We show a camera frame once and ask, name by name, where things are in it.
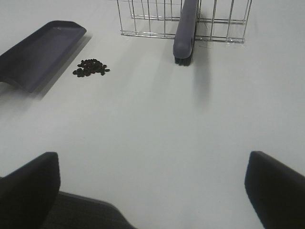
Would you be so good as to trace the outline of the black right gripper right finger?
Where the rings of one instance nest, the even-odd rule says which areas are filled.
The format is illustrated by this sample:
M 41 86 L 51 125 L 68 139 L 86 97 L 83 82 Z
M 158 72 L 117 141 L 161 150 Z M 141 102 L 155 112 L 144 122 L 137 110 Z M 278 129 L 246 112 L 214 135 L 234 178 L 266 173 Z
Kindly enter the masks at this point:
M 262 151 L 252 151 L 244 187 L 265 229 L 305 227 L 305 177 Z

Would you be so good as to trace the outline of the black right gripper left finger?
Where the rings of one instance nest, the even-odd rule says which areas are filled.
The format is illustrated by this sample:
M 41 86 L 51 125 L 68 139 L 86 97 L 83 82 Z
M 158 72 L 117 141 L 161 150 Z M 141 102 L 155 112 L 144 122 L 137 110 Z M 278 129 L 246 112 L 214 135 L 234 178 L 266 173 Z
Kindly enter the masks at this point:
M 0 179 L 0 227 L 39 229 L 60 188 L 59 158 L 46 152 Z

